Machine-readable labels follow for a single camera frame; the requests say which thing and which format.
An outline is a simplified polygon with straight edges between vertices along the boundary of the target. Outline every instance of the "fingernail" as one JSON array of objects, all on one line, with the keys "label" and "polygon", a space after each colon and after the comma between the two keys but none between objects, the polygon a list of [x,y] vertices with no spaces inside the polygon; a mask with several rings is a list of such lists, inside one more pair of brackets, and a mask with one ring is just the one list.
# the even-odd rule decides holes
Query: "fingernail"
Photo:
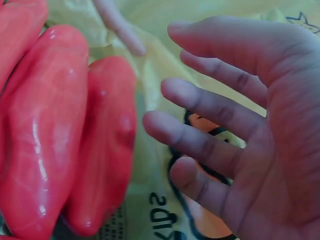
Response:
[{"label": "fingernail", "polygon": [[180,32],[185,30],[188,26],[190,26],[192,21],[175,21],[169,24],[168,31],[170,32]]}]

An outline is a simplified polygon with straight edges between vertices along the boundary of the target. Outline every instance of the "red vegetable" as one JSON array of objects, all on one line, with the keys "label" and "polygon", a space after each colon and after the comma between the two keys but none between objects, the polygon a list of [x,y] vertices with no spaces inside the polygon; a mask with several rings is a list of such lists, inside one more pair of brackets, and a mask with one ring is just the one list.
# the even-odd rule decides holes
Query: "red vegetable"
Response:
[{"label": "red vegetable", "polygon": [[7,130],[0,211],[18,238],[48,240],[75,179],[88,95],[88,45],[76,29],[49,28],[0,98]]},{"label": "red vegetable", "polygon": [[136,77],[122,57],[89,67],[89,94],[79,169],[65,217],[81,236],[94,235],[124,200],[136,136]]},{"label": "red vegetable", "polygon": [[20,240],[20,239],[15,238],[15,237],[11,237],[11,236],[0,235],[0,240]]},{"label": "red vegetable", "polygon": [[47,16],[45,0],[10,0],[1,5],[0,90],[19,59],[36,42]]}]

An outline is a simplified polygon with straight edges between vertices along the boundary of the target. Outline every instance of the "hand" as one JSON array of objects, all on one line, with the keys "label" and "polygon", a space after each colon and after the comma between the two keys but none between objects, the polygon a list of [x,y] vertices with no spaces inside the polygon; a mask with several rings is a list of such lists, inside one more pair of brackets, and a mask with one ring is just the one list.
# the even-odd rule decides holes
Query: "hand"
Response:
[{"label": "hand", "polygon": [[192,158],[172,167],[172,182],[219,216],[242,240],[320,238],[320,42],[291,24],[212,17],[168,28],[181,60],[267,109],[167,79],[173,103],[226,127],[244,149],[217,140],[161,112],[143,123],[149,135],[234,179],[212,181]]},{"label": "hand", "polygon": [[105,26],[114,31],[129,51],[136,56],[146,54],[146,47],[122,16],[115,0],[92,0]]}]

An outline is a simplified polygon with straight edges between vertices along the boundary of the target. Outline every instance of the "yellow plastic bag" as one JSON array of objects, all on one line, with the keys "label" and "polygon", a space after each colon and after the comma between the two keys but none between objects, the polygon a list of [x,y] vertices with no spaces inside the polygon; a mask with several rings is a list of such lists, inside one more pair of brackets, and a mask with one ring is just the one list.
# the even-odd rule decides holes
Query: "yellow plastic bag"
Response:
[{"label": "yellow plastic bag", "polygon": [[[165,100],[160,93],[160,83],[166,77],[183,78],[262,115],[265,110],[216,80],[186,68],[179,61],[179,48],[167,36],[167,25],[175,20],[198,21],[213,15],[233,15],[299,24],[320,35],[320,1],[202,0],[196,3],[194,0],[118,0],[121,12],[147,47],[147,55],[140,58],[132,56],[114,33],[105,29],[90,0],[47,1],[50,8],[48,24],[71,24],[79,28],[89,41],[91,62],[110,55],[125,56],[138,78],[136,104],[139,123],[131,183],[122,207],[101,228],[95,239],[235,239],[220,219],[170,183],[168,171],[180,154],[149,137],[141,119],[148,110],[164,111],[217,138],[244,147],[245,143],[231,133]],[[216,173],[202,169],[224,181]],[[71,235],[65,236],[65,239],[72,239]]]}]

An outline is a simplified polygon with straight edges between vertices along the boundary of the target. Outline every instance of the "cartoon character print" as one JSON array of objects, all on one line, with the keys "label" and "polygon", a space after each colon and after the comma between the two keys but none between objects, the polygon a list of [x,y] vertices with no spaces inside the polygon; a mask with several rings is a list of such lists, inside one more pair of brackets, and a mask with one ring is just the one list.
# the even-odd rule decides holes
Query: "cartoon character print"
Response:
[{"label": "cartoon character print", "polygon": [[[229,133],[224,128],[195,113],[186,111],[184,116],[184,123],[193,126],[201,131],[207,132],[212,136],[216,136],[217,138],[222,139],[225,142],[229,142]],[[170,168],[172,167],[174,162],[183,156],[180,152],[176,151],[173,148],[170,148],[170,151],[172,153],[172,159],[170,161],[168,171],[170,171]],[[214,181],[220,181],[224,184],[230,185],[231,181],[229,179],[210,169],[209,167],[202,165],[201,163],[198,163],[197,167]],[[232,234],[232,232],[220,218],[216,217],[214,214],[200,206],[197,202],[179,192],[179,190],[175,188],[175,186],[171,182],[170,184],[175,196],[180,201],[185,214],[189,218],[190,228],[196,239],[239,240]]]},{"label": "cartoon character print", "polygon": [[300,25],[300,26],[310,30],[314,34],[320,33],[320,27],[310,24],[308,22],[307,16],[303,12],[299,13],[299,17],[289,17],[289,16],[287,16],[286,19],[290,23]]}]

